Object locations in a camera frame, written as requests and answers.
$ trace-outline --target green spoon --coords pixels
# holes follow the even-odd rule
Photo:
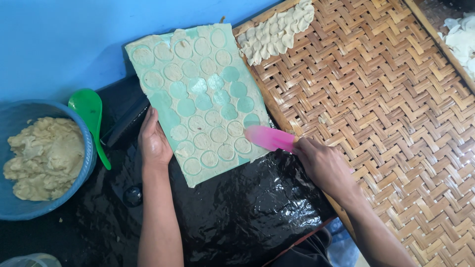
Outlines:
[[[102,100],[99,95],[92,89],[86,88],[78,90],[69,98],[67,106],[76,111],[84,120],[94,139],[99,158],[101,158],[105,168],[110,170],[111,163],[105,156],[99,139],[99,130],[101,129],[102,120]]]

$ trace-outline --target woven bamboo tray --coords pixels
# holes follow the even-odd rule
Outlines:
[[[296,3],[236,27],[235,37]],[[415,262],[475,266],[473,82],[412,0],[313,5],[293,49],[248,66],[267,108],[281,129],[345,151],[355,182]]]

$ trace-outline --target person's left hand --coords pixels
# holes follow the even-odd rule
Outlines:
[[[138,141],[143,166],[168,168],[173,151],[160,123],[158,123],[158,112],[152,106],[149,107],[140,127]]]

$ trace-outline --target black table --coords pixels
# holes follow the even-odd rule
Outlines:
[[[135,76],[98,93],[101,133],[143,95]],[[28,221],[0,221],[0,262],[44,252],[65,267],[135,266],[142,206],[126,207],[122,195],[141,182],[138,130],[107,151],[111,171],[98,159],[91,177],[59,208]],[[187,266],[262,265],[335,216],[300,162],[281,150],[194,189],[174,157],[169,171]]]

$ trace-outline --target pink spatula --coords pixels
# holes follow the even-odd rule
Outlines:
[[[251,125],[244,133],[249,142],[261,146],[270,151],[280,148],[292,152],[295,136],[274,128],[260,125]]]

